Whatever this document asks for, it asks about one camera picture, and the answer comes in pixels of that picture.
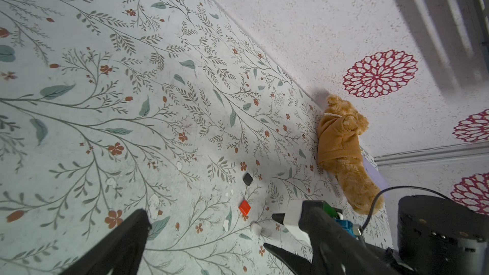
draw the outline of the patterned floor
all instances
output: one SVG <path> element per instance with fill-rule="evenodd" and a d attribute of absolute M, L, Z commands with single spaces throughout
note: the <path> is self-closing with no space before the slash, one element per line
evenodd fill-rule
<path fill-rule="evenodd" d="M 289 274 L 260 246 L 311 257 L 270 218 L 289 199 L 363 222 L 316 165 L 321 109 L 212 0 L 0 5 L 2 274 L 59 273 L 138 208 L 141 274 Z M 385 211 L 366 239 L 391 246 Z"/>

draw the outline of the white molding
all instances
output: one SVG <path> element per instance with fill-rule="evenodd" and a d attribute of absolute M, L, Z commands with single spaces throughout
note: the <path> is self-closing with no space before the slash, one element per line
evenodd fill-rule
<path fill-rule="evenodd" d="M 489 141 L 384 155 L 376 157 L 374 160 L 381 168 L 410 167 L 412 165 L 461 162 L 475 159 L 487 159 L 489 161 Z"/>

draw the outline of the red square block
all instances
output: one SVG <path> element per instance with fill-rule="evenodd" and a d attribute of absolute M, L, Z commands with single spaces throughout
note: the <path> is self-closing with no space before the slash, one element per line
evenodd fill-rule
<path fill-rule="evenodd" d="M 240 210 L 244 215 L 248 215 L 249 211 L 251 210 L 251 207 L 249 206 L 247 201 L 243 201 L 240 205 Z"/>

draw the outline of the red medallion pattern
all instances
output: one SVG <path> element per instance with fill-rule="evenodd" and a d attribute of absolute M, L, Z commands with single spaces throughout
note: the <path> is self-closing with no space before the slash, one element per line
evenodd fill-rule
<path fill-rule="evenodd" d="M 414 78 L 418 70 L 413 56 L 404 51 L 377 52 L 353 65 L 343 77 L 350 95 L 376 98 L 395 92 Z"/>
<path fill-rule="evenodd" d="M 489 109 L 470 115 L 453 128 L 453 134 L 465 142 L 489 139 Z"/>
<path fill-rule="evenodd" d="M 473 211 L 489 215 L 489 173 L 463 178 L 454 186 L 453 200 Z"/>

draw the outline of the teddy bear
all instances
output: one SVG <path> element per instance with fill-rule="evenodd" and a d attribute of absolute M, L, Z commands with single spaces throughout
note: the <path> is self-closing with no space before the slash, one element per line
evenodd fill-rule
<path fill-rule="evenodd" d="M 355 212 L 368 214 L 374 197 L 380 192 L 365 171 L 358 142 L 358 135 L 368 128 L 368 120 L 337 95 L 330 95 L 327 101 L 328 108 L 317 126 L 317 164 L 336 177 Z M 381 196 L 374 214 L 383 204 Z"/>

